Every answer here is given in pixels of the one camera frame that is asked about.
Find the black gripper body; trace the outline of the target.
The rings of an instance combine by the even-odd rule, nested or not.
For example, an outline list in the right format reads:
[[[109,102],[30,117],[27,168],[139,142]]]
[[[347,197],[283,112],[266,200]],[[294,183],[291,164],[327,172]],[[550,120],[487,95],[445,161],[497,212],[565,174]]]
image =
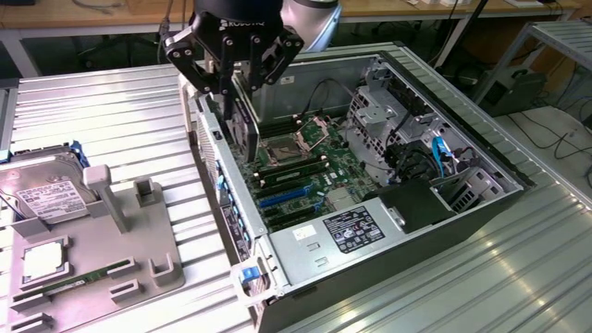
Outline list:
[[[263,31],[278,35],[282,30],[282,1],[194,1],[191,32],[218,31],[219,21],[230,28]]]

